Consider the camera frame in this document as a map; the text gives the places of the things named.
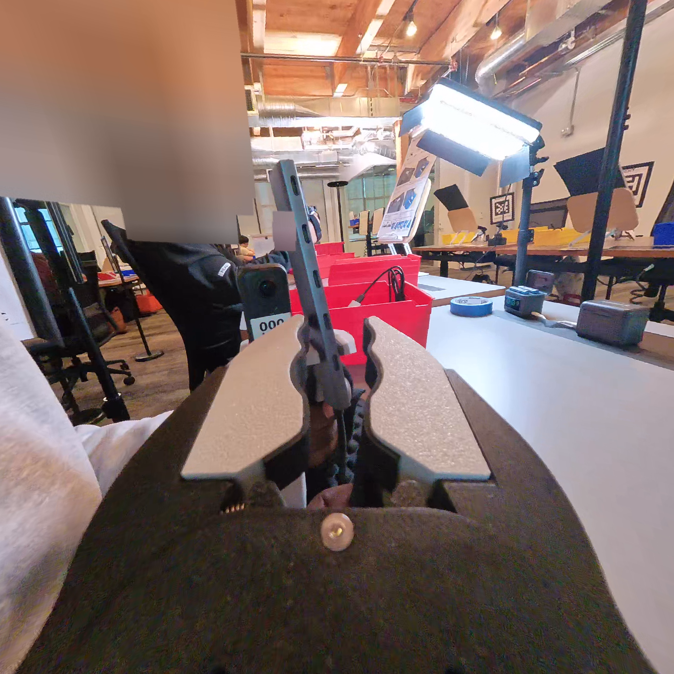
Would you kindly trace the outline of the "black light stand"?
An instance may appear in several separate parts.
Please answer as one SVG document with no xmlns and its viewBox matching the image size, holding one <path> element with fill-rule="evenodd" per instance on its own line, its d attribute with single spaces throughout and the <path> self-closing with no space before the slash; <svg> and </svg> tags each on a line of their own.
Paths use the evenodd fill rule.
<svg viewBox="0 0 674 674">
<path fill-rule="evenodd" d="M 527 274 L 527 258 L 528 258 L 528 244 L 530 242 L 529 224 L 533 190 L 541 182 L 544 169 L 537 169 L 539 164 L 544 164 L 549 160 L 548 156 L 538 156 L 538 152 L 545 147 L 545 142 L 542 136 L 539 136 L 530 146 L 528 151 L 529 174 L 522 180 L 522 197 L 520 209 L 520 221 L 518 227 L 518 240 L 516 263 L 512 279 L 514 286 L 521 286 L 524 284 Z"/>
</svg>

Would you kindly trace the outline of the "person's left hand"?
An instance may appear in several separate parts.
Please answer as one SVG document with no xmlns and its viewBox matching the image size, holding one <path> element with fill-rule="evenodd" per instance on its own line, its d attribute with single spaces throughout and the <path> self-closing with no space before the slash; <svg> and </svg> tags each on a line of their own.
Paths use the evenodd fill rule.
<svg viewBox="0 0 674 674">
<path fill-rule="evenodd" d="M 327 402 L 309 405 L 308 469 L 333 464 L 338 449 L 336 413 Z"/>
</svg>

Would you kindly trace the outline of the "grey power station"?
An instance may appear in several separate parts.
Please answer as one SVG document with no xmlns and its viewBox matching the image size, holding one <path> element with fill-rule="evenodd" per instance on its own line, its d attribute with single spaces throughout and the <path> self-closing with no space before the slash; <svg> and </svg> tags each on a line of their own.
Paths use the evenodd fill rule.
<svg viewBox="0 0 674 674">
<path fill-rule="evenodd" d="M 586 300 L 578 308 L 576 332 L 580 338 L 621 349 L 643 339 L 650 309 L 611 300 Z"/>
</svg>

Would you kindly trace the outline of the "led panel light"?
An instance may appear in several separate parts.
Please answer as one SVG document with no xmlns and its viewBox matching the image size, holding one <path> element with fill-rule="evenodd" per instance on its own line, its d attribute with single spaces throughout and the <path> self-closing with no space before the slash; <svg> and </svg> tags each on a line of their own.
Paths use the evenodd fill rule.
<svg viewBox="0 0 674 674">
<path fill-rule="evenodd" d="M 400 133 L 417 147 L 476 176 L 501 163 L 500 186 L 522 181 L 544 147 L 542 123 L 449 78 L 402 115 Z"/>
</svg>

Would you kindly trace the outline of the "instruction poster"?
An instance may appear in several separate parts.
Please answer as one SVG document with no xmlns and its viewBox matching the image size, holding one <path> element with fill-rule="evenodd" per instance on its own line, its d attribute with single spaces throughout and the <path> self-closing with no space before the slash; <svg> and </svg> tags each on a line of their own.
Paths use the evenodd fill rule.
<svg viewBox="0 0 674 674">
<path fill-rule="evenodd" d="M 430 175 L 436 156 L 420 146 L 421 137 L 410 142 L 402 170 L 385 208 L 377 232 L 381 245 L 406 245 L 414 239 L 431 191 Z"/>
</svg>

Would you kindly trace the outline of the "wooden desk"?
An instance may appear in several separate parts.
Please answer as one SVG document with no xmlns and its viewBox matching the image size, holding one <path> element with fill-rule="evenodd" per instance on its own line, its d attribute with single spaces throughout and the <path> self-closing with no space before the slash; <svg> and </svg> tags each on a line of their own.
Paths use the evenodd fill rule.
<svg viewBox="0 0 674 674">
<path fill-rule="evenodd" d="M 412 252 L 423 260 L 441 264 L 441 275 L 448 275 L 449 263 L 494 264 L 509 267 L 514 265 L 517 246 L 515 244 L 488 246 L 485 244 L 459 244 L 414 247 Z M 584 272 L 588 258 L 587 247 L 545 247 L 530 244 L 527 248 L 527 268 L 543 262 L 543 269 L 552 271 Z M 626 274 L 638 272 L 650 264 L 673 266 L 673 249 L 653 247 L 611 247 L 604 249 L 601 258 L 601 274 L 621 270 Z"/>
</svg>

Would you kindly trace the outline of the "small dark charger box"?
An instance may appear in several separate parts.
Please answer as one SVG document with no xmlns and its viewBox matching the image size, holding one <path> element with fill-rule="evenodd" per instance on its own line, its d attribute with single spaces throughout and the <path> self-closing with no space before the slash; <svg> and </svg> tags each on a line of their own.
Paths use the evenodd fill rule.
<svg viewBox="0 0 674 674">
<path fill-rule="evenodd" d="M 547 294 L 529 286 L 510 286 L 503 300 L 504 311 L 511 315 L 527 318 L 541 313 Z"/>
</svg>

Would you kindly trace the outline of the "row of yellow bins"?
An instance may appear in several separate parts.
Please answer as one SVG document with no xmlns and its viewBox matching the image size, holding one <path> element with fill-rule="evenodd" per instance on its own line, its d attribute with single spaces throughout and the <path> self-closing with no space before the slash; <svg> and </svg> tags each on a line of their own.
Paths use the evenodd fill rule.
<svg viewBox="0 0 674 674">
<path fill-rule="evenodd" d="M 546 229 L 545 227 L 536 227 L 533 229 L 534 238 L 532 243 L 540 246 L 567 246 L 575 240 L 588 243 L 590 234 L 588 232 L 580 233 L 573 228 Z M 460 231 L 450 234 L 442 234 L 441 241 L 443 245 L 486 245 L 486 235 L 481 235 L 477 231 Z"/>
</svg>

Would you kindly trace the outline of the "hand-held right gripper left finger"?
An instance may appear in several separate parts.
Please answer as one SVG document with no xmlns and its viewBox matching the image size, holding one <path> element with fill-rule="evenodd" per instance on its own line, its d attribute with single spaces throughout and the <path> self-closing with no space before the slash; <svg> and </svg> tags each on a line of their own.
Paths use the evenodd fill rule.
<svg viewBox="0 0 674 674">
<path fill-rule="evenodd" d="M 184 479 L 291 484 L 306 471 L 304 322 L 291 316 L 232 359 L 182 467 Z"/>
</svg>

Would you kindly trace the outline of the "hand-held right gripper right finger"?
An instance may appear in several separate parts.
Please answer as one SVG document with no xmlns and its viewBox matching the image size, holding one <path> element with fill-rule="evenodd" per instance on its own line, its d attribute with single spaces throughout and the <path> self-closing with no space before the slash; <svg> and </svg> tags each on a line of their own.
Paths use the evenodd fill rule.
<svg viewBox="0 0 674 674">
<path fill-rule="evenodd" d="M 491 470 L 442 365 L 379 317 L 365 319 L 363 337 L 374 375 L 365 434 L 377 480 L 488 481 Z"/>
</svg>

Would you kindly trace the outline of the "grey usb hub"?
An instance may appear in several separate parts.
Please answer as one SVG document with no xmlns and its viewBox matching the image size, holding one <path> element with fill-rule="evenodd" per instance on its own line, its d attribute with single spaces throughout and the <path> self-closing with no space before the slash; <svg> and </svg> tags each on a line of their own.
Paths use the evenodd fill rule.
<svg viewBox="0 0 674 674">
<path fill-rule="evenodd" d="M 315 376 L 324 401 L 334 411 L 350 405 L 350 386 L 345 379 L 324 285 L 319 273 L 307 206 L 297 169 L 292 160 L 279 161 L 270 171 L 276 204 L 272 215 L 274 247 L 289 253 L 292 274 L 305 318 L 305 342 L 317 358 Z"/>
</svg>

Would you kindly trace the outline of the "person in grey hoodie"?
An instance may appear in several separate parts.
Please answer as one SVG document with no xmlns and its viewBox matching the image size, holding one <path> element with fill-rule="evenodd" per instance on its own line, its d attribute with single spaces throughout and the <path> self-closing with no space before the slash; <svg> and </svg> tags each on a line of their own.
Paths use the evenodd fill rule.
<svg viewBox="0 0 674 674">
<path fill-rule="evenodd" d="M 1 327 L 1 672 L 13 673 L 61 592 L 102 494 L 24 345 Z"/>
</svg>

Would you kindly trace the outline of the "black tripod stand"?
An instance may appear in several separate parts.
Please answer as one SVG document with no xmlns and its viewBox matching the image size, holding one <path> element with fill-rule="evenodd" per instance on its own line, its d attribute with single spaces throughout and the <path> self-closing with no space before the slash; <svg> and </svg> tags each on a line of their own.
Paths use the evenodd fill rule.
<svg viewBox="0 0 674 674">
<path fill-rule="evenodd" d="M 96 269 L 81 269 L 60 207 L 1 198 L 1 246 L 35 333 L 20 340 L 46 381 L 61 386 L 71 421 L 130 420 L 113 375 L 126 385 L 135 379 L 125 361 L 101 352 L 117 325 L 103 306 Z"/>
</svg>

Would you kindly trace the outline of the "black light flag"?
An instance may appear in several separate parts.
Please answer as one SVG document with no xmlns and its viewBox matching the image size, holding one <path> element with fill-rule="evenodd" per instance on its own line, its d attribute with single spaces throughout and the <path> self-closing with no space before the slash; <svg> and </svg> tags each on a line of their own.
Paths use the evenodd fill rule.
<svg viewBox="0 0 674 674">
<path fill-rule="evenodd" d="M 599 192 L 604 150 L 601 147 L 553 165 L 568 190 L 569 197 Z"/>
<path fill-rule="evenodd" d="M 456 183 L 434 190 L 434 197 L 438 199 L 448 212 L 469 208 L 466 199 Z"/>
</svg>

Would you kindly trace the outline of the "person's right hand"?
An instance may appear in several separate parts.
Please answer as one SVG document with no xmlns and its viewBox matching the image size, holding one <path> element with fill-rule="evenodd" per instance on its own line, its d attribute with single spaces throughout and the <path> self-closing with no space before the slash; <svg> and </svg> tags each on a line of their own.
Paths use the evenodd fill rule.
<svg viewBox="0 0 674 674">
<path fill-rule="evenodd" d="M 329 487 L 312 498 L 307 510 L 335 510 L 348 508 L 352 496 L 353 484 L 341 484 Z"/>
</svg>

